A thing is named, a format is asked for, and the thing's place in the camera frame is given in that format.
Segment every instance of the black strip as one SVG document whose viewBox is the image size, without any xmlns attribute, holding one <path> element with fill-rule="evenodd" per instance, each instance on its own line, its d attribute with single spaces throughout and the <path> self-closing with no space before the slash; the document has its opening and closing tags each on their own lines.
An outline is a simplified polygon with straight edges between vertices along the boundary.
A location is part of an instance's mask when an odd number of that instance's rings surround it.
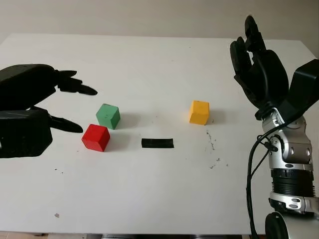
<svg viewBox="0 0 319 239">
<path fill-rule="evenodd" d="M 174 148 L 172 138 L 142 138 L 142 148 Z"/>
</svg>

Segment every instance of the cube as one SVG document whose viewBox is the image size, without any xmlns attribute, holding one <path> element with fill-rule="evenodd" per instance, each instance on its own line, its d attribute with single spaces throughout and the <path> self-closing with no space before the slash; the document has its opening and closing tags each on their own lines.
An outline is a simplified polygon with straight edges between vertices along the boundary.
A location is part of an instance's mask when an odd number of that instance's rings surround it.
<svg viewBox="0 0 319 239">
<path fill-rule="evenodd" d="M 91 150 L 103 152 L 110 140 L 110 133 L 104 126 L 90 124 L 85 131 L 82 142 Z"/>
<path fill-rule="evenodd" d="M 102 104 L 99 111 L 96 113 L 99 125 L 107 128 L 115 129 L 120 121 L 120 111 L 116 106 Z"/>
<path fill-rule="evenodd" d="M 205 125 L 209 118 L 209 103 L 193 101 L 189 111 L 189 122 Z"/>
</svg>

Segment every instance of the white table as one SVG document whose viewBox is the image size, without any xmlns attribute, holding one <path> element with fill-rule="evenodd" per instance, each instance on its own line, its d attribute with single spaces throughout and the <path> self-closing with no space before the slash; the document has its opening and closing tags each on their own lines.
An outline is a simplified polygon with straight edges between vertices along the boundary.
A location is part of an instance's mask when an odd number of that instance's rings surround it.
<svg viewBox="0 0 319 239">
<path fill-rule="evenodd" d="M 53 143 L 40 157 L 0 159 L 0 231 L 248 234 L 247 158 L 262 128 L 256 108 L 233 79 L 231 41 L 11 35 L 0 46 L 1 69 L 43 63 L 77 70 L 77 77 L 99 92 L 93 97 L 57 92 L 40 107 L 84 129 L 97 124 L 102 103 L 118 106 L 122 119 L 104 153 L 87 150 L 82 134 L 52 129 Z M 290 79 L 314 58 L 299 41 L 266 45 L 277 52 Z M 210 102 L 208 125 L 187 122 L 192 100 Z M 305 115 L 317 189 L 318 109 L 317 104 Z M 175 148 L 145 149 L 142 137 L 172 137 Z M 255 161 L 264 151 L 257 151 Z M 253 181 L 260 233 L 272 211 L 270 190 L 266 161 Z"/>
</svg>

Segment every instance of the robotic arm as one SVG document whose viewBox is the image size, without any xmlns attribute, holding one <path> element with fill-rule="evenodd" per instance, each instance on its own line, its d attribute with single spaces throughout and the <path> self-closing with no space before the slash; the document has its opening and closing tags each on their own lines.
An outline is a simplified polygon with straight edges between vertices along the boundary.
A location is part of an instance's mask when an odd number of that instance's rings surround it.
<svg viewBox="0 0 319 239">
<path fill-rule="evenodd" d="M 319 60 L 299 67 L 289 88 L 288 77 L 278 56 L 267 50 L 252 16 L 245 21 L 247 40 L 239 37 L 230 46 L 235 80 L 249 101 L 258 108 L 265 134 L 250 153 L 247 175 L 247 208 L 253 238 L 255 231 L 251 202 L 252 156 L 267 139 L 273 190 L 269 202 L 275 209 L 266 217 L 268 239 L 317 239 L 319 198 L 313 186 L 312 146 L 306 136 L 304 112 L 319 100 Z M 253 64 L 247 51 L 253 53 Z"/>
<path fill-rule="evenodd" d="M 39 156 L 51 143 L 50 128 L 83 132 L 81 126 L 49 115 L 34 105 L 55 92 L 97 91 L 72 78 L 76 71 L 58 71 L 42 64 L 15 65 L 0 71 L 0 158 Z"/>
</svg>

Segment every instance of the wire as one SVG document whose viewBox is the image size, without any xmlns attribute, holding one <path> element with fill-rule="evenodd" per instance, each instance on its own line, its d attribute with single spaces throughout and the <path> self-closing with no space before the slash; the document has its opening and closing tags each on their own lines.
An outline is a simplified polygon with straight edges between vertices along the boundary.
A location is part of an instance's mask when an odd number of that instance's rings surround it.
<svg viewBox="0 0 319 239">
<path fill-rule="evenodd" d="M 268 145 L 271 145 L 270 139 L 269 139 L 268 137 L 265 137 L 265 138 L 267 139 L 267 141 L 268 141 L 268 143 L 269 143 Z M 264 157 L 262 157 L 262 159 L 259 161 L 259 163 L 258 163 L 257 166 L 255 167 L 255 169 L 254 169 L 253 172 L 251 173 L 251 177 L 253 177 L 254 173 L 257 171 L 257 169 L 259 168 L 259 166 L 263 163 L 263 161 L 265 160 L 265 158 L 267 157 L 267 155 L 269 154 L 269 152 L 272 151 L 272 150 L 270 149 L 270 147 L 267 145 L 267 143 L 261 142 L 261 144 L 264 145 L 264 146 L 267 148 L 267 151 L 266 151 Z"/>
<path fill-rule="evenodd" d="M 249 220 L 250 220 L 250 230 L 251 230 L 253 239 L 259 239 L 259 236 L 258 236 L 256 229 L 255 229 L 253 205 L 252 205 L 252 198 L 251 198 L 251 179 L 252 179 L 252 171 L 251 170 L 252 170 L 252 162 L 253 162 L 254 153 L 256 151 L 257 146 L 260 143 L 262 143 L 263 139 L 267 138 L 267 136 L 274 133 L 275 131 L 280 130 L 281 128 L 284 128 L 287 125 L 291 124 L 296 119 L 298 119 L 298 117 L 294 117 L 293 119 L 288 120 L 287 122 L 285 122 L 277 127 L 272 128 L 271 130 L 264 133 L 262 136 L 259 135 L 257 137 L 256 142 L 254 143 L 253 147 L 250 150 L 249 158 L 248 158 L 248 169 L 247 169 L 246 201 L 247 201 L 248 216 L 249 216 Z"/>
<path fill-rule="evenodd" d="M 259 163 L 257 164 L 256 168 L 253 170 L 253 172 L 251 173 L 251 177 L 253 177 L 254 173 L 256 172 L 256 170 L 258 169 L 258 167 L 263 163 L 263 161 L 265 160 L 265 158 L 267 157 L 267 155 L 269 154 L 270 150 L 268 149 L 267 152 L 265 153 L 264 157 L 259 161 Z"/>
</svg>

